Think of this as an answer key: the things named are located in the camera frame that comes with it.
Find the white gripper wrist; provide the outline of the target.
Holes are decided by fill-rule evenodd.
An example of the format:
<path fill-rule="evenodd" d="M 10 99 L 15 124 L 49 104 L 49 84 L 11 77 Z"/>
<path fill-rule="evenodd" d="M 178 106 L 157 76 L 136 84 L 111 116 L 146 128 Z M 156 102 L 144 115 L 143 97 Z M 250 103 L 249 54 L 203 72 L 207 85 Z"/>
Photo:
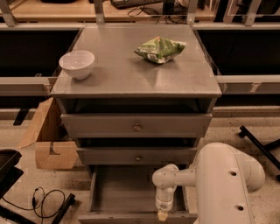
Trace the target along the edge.
<path fill-rule="evenodd" d="M 166 221 L 169 211 L 172 210 L 173 195 L 177 189 L 175 174 L 179 168 L 175 164 L 168 164 L 152 175 L 152 183 L 156 187 L 155 205 L 159 210 L 157 217 L 160 221 Z"/>

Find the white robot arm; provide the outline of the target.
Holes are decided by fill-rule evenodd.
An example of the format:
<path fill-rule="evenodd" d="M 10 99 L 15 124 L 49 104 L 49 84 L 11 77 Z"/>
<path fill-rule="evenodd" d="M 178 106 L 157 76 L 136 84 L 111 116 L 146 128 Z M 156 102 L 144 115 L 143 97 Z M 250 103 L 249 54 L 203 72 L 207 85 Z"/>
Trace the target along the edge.
<path fill-rule="evenodd" d="M 179 186 L 194 186 L 198 218 L 194 224 L 256 224 L 249 194 L 262 188 L 265 173 L 250 155 L 226 143 L 209 143 L 194 163 L 180 170 L 168 164 L 152 175 L 157 217 L 166 221 Z"/>

